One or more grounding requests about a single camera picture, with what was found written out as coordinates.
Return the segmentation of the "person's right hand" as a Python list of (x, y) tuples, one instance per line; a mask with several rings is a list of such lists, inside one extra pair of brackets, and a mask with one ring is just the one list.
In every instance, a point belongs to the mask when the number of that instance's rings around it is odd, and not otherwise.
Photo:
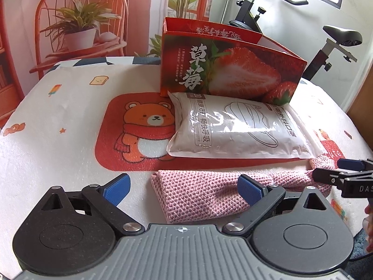
[(365, 241), (366, 241), (366, 247), (365, 251), (367, 253), (372, 253), (373, 249), (373, 222), (372, 222), (372, 205), (368, 205), (365, 208), (365, 214), (367, 214), (367, 217), (363, 220), (362, 227), (365, 232)]

